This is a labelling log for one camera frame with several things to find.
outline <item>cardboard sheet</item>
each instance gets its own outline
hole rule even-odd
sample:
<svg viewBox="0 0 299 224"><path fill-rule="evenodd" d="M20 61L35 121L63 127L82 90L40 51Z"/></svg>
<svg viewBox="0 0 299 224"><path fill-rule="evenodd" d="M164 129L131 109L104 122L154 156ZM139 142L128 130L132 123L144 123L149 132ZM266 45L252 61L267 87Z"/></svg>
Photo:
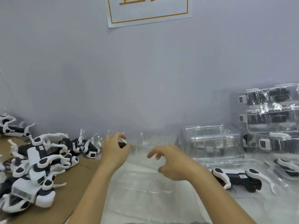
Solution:
<svg viewBox="0 0 299 224"><path fill-rule="evenodd" d="M11 157L8 139L12 139L17 145L26 144L17 138L2 137L0 139L0 154L3 155L1 161ZM98 159L80 158L77 166L57 176L55 184L66 182L67 185L55 190L56 196L52 207L40 208L31 205L24 212L10 216L8 223L64 224L80 202L99 164L100 160Z"/></svg>

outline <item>wall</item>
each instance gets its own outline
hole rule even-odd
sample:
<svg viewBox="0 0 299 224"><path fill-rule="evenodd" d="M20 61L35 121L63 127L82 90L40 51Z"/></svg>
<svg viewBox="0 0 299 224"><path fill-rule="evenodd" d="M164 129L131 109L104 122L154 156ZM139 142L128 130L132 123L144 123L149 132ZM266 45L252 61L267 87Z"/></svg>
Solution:
<svg viewBox="0 0 299 224"><path fill-rule="evenodd" d="M298 82L298 7L193 0L192 18L109 29L104 0L1 0L9 108L71 136L227 121L230 90Z"/></svg>

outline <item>sign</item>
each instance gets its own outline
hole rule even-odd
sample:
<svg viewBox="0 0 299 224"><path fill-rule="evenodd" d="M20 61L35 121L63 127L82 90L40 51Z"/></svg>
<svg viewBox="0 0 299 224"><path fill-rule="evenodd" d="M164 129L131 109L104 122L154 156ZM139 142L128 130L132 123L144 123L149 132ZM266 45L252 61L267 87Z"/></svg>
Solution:
<svg viewBox="0 0 299 224"><path fill-rule="evenodd" d="M105 0L108 27L192 17L192 0Z"/></svg>

